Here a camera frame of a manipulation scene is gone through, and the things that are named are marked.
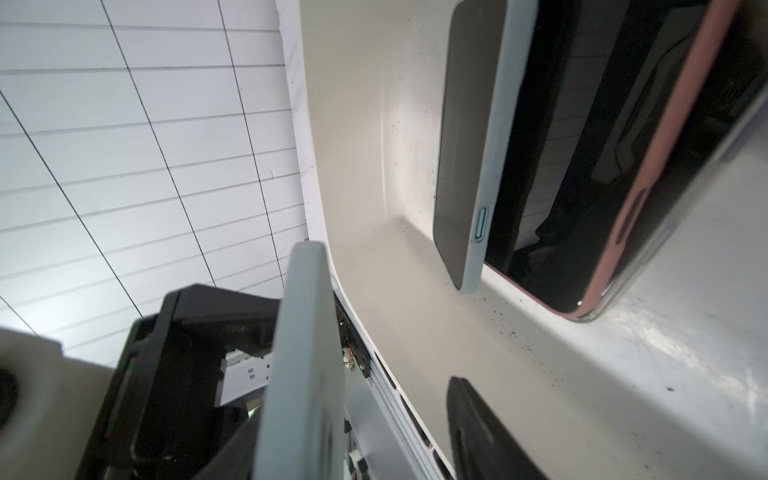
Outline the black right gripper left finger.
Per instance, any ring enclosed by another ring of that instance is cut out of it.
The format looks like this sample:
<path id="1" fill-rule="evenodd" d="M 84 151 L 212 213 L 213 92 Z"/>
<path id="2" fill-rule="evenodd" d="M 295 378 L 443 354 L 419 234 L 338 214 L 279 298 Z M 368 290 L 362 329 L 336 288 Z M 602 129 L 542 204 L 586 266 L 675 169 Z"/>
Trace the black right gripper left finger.
<path id="1" fill-rule="evenodd" d="M 248 480 L 254 467 L 262 408 L 255 410 L 193 480 Z"/>

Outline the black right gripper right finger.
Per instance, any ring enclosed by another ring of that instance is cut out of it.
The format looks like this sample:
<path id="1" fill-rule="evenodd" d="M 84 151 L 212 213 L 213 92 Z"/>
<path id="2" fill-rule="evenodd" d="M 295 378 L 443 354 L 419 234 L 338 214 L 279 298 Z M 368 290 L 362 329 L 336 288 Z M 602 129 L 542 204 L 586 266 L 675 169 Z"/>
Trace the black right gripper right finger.
<path id="1" fill-rule="evenodd" d="M 458 479 L 544 479 L 469 380 L 449 381 L 446 407 Z"/>

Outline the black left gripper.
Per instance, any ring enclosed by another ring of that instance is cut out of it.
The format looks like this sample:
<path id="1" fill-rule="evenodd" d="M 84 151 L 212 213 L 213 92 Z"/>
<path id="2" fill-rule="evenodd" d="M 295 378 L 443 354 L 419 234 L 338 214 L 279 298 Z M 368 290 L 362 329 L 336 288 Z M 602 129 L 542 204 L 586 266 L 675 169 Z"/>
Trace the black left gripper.
<path id="1" fill-rule="evenodd" d="M 280 302 L 193 284 L 129 332 L 76 476 L 191 479 L 247 421 L 220 406 L 225 357 L 271 352 Z"/>

